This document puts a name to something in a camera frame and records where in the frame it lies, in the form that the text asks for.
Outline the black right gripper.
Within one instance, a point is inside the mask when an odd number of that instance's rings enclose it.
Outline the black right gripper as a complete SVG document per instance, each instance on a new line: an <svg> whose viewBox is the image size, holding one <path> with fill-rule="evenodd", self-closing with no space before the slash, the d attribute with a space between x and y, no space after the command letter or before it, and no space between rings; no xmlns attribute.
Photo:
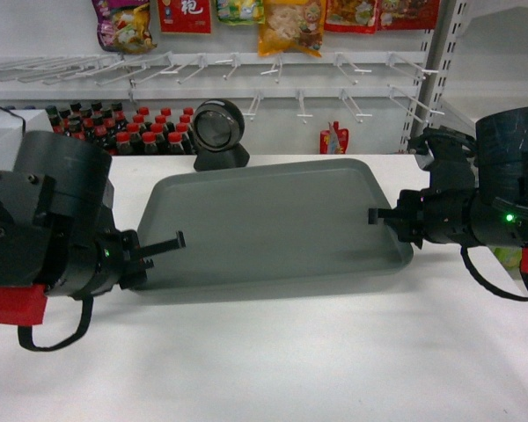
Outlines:
<svg viewBox="0 0 528 422"><path fill-rule="evenodd" d="M434 244L471 245L470 190L447 190L428 194L403 190L395 209L372 207L368 224L393 221L401 242L422 248L424 240Z"/></svg>

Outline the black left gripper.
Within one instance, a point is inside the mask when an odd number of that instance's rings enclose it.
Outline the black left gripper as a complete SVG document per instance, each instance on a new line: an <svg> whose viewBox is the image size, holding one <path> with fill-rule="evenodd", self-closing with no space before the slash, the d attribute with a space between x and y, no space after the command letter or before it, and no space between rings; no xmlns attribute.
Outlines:
<svg viewBox="0 0 528 422"><path fill-rule="evenodd" d="M185 237L178 230L174 239L140 248L135 230L111 229L97 234L96 246L99 255L96 270L98 285L95 290L111 290L113 286L124 290L139 287L146 282L146 269L154 267L153 260L146 257L184 248Z"/></svg>

